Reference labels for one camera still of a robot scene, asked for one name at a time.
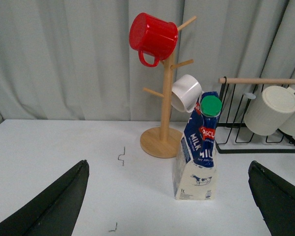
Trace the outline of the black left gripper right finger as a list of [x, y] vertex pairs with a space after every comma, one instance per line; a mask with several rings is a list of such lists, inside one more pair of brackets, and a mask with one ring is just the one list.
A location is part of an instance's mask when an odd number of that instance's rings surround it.
[[295, 186], [252, 161], [249, 187], [272, 236], [295, 236]]

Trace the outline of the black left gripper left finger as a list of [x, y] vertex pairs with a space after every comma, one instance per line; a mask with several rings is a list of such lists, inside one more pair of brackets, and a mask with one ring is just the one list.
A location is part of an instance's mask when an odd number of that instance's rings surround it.
[[82, 160], [14, 214], [0, 236], [70, 236], [85, 197], [89, 164]]

